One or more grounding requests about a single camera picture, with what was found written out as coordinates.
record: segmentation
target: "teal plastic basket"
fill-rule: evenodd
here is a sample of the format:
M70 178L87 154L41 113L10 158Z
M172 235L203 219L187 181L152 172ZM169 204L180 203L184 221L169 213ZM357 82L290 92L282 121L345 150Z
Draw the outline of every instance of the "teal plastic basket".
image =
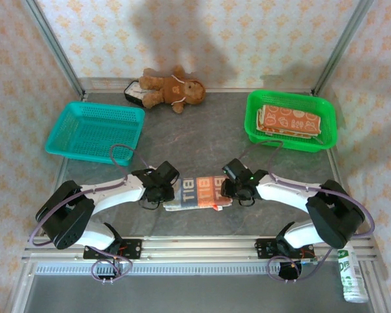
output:
M321 118L321 133L315 138L305 139L289 137L279 134L269 136L256 129L256 111L264 104L281 106L294 110L310 112ZM307 152L318 152L323 149L330 149L338 140L336 126L336 112L333 105L319 97L296 95L293 93L281 93L278 91L256 90L249 94L246 105L245 131L251 142L257 143L263 140L281 140L283 147ZM265 143L265 145L278 146L278 143Z
M66 105L46 142L48 153L67 158L111 164L110 147L123 143L136 148L145 112L140 108L90 102ZM113 156L129 165L133 152L116 147Z

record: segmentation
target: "teddy bear leg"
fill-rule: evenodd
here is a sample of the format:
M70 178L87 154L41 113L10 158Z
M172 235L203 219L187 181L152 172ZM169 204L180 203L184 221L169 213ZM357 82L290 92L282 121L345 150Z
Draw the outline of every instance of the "teddy bear leg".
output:
M142 89L159 90L164 86L164 79L161 77L142 76L139 79L139 86Z
M183 102L174 103L172 105L172 110L178 114L182 113L182 111L184 110L184 103Z
M151 109L159 103L164 101L164 93L162 90L154 91L153 93L147 93L143 96L142 104L147 109Z
M174 76L180 80L184 79L185 78L185 70L184 68L182 67L182 65L176 65L174 67Z

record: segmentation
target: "teddy bear head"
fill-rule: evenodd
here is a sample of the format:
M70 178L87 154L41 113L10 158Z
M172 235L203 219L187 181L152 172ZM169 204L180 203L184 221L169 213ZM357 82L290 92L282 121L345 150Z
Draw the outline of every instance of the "teddy bear head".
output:
M206 96L206 89L197 80L187 80L184 83L185 102L189 104L199 104Z

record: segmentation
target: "marble surface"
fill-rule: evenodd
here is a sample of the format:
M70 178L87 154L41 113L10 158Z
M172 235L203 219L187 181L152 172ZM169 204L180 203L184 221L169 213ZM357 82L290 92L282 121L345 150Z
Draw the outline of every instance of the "marble surface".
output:
M178 115L161 104L146 111L138 151L152 166L168 160L181 177L221 175L221 168L251 146L244 130L246 93L209 93L199 106L187 105ZM133 106L116 93L92 93L89 102ZM252 171L266 170L275 148L261 146L242 159ZM282 149L273 162L279 176L308 183L333 178L327 152L306 153ZM128 170L142 169L134 157ZM118 179L115 166L69 160L65 180L88 185ZM253 207L234 203L223 211L196 209L167 212L142 209L124 203L98 213L95 220L109 222L122 236L153 235L276 235L287 223L303 221L308 215L274 201L257 201Z

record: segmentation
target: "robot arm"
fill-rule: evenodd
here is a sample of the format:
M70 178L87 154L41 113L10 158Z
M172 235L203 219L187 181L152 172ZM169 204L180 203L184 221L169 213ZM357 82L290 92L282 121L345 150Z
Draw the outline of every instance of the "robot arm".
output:
M116 251L116 239L120 236L109 224L90 221L105 209L124 202L147 201L158 204L174 199L171 182L179 172L168 162L156 169L134 171L122 178L99 185L77 185L64 182L36 214L40 222L58 203L77 193L83 194L52 214L42 228L55 247L66 249L75 244L93 246L99 250Z
M222 185L223 196L238 199L241 205L246 201L253 205L255 199L274 200L310 215L311 220L292 222L277 236L278 248L284 255L304 245L322 242L333 248L343 248L365 219L363 212L351 202L324 193L324 190L333 190L347 194L335 181L328 180L321 185L299 183L275 175L272 178L264 170L252 173L237 159L233 159L223 170L228 176ZM289 187L283 183L303 188Z

